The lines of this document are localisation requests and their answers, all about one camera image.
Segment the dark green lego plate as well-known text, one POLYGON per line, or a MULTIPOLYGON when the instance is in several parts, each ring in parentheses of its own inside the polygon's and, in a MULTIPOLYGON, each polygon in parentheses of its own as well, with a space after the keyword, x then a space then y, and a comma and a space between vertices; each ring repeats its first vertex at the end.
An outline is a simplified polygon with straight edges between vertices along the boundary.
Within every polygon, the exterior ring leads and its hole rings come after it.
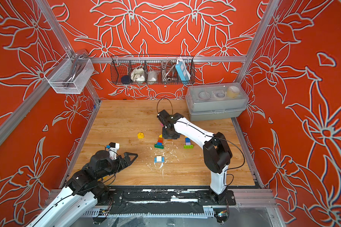
POLYGON ((163 146, 163 145, 157 145, 157 144, 154 144, 154 147, 155 147, 155 148, 164 149, 164 146, 163 146))

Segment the lime green lego brick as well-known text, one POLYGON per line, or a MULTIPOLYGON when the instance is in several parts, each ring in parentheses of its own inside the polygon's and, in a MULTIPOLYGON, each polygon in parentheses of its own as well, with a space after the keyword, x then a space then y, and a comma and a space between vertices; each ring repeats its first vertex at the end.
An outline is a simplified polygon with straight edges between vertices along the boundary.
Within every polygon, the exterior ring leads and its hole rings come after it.
POLYGON ((184 145, 184 149, 192 149, 194 148, 194 145, 184 145))

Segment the light blue lego plate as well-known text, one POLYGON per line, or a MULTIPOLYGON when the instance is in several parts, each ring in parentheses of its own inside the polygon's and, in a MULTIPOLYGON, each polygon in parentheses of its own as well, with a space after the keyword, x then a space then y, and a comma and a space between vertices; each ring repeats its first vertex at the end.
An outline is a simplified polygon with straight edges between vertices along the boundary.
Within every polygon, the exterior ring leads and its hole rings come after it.
POLYGON ((154 158, 154 163, 164 163, 165 162, 165 157, 163 156, 156 156, 154 158))

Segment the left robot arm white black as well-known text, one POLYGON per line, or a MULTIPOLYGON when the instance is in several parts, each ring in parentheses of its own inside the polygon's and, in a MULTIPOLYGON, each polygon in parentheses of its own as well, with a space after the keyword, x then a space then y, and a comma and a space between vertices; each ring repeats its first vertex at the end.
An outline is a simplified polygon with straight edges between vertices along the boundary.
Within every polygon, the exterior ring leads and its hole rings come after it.
POLYGON ((117 155, 112 159, 108 150, 97 151, 28 226, 69 227, 96 205, 105 204, 111 208, 115 201, 103 179, 115 176, 131 166, 137 158, 137 154, 125 152, 124 156, 117 155))

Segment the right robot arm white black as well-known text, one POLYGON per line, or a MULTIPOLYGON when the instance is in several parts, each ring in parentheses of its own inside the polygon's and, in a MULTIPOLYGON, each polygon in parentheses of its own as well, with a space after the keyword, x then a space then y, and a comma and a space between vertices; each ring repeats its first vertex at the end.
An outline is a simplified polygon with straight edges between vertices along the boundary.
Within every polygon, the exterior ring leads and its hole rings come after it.
POLYGON ((203 149, 204 163, 211 173, 210 200, 215 204, 223 203, 227 193, 227 170, 233 157, 225 136, 203 130, 179 113, 171 115, 162 110, 157 119, 163 126, 164 138, 178 139, 184 135, 203 149))

